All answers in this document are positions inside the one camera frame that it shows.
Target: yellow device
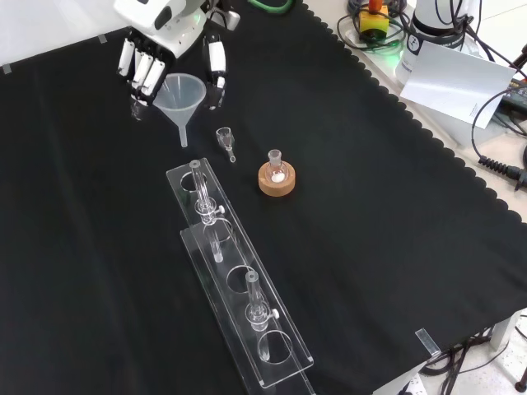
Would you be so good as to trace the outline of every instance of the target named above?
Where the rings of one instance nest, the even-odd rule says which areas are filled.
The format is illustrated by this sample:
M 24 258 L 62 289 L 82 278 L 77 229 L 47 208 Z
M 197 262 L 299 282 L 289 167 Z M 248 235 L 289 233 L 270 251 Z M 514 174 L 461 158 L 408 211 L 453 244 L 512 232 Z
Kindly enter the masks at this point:
M 388 15 L 388 6 L 382 6 L 379 12 Z M 388 35 L 389 20 L 385 16 L 370 14 L 368 9 L 359 13 L 359 31 L 375 40 L 385 39 Z

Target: black cloth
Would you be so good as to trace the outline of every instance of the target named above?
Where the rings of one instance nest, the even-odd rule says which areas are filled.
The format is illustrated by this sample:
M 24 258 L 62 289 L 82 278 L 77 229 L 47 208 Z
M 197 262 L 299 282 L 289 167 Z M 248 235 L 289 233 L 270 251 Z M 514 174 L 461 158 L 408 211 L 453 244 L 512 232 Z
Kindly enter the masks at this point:
M 302 4 L 245 2 L 224 106 L 180 147 L 115 75 L 123 32 L 0 77 L 0 393 L 244 393 L 180 241 L 165 172 L 207 157 L 315 358 L 368 394 L 527 306 L 527 231 Z M 204 79 L 201 51 L 175 65 Z M 236 137 L 235 165 L 214 132 Z M 279 148 L 291 195 L 257 185 Z

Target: funnel stem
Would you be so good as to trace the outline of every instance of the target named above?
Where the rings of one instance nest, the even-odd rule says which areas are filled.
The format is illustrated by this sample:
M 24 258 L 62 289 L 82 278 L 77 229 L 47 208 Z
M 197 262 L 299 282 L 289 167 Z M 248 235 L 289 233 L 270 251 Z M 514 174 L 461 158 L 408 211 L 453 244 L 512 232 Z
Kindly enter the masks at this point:
M 187 127 L 186 126 L 178 126 L 178 128 L 180 129 L 180 140 L 181 140 L 181 146 L 183 148 L 186 148 L 188 143 L 187 143 Z

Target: white paper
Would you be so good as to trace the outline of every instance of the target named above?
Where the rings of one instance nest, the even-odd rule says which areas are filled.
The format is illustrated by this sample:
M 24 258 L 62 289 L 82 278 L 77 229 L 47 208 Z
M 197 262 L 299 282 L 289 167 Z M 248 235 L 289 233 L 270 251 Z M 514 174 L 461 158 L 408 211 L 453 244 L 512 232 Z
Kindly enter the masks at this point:
M 485 102 L 507 89 L 514 74 L 509 67 L 425 41 L 401 97 L 472 124 Z M 500 100 L 485 107 L 476 126 L 488 125 Z

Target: plastic funnel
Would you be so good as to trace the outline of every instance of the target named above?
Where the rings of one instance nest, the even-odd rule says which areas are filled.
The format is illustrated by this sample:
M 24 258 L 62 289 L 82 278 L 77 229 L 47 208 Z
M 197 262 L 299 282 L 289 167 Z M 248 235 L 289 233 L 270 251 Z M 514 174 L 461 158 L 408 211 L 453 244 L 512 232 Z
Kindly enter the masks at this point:
M 199 78 L 179 73 L 166 76 L 157 93 L 154 105 L 178 126 L 182 147 L 188 145 L 187 123 L 206 93 L 205 84 Z

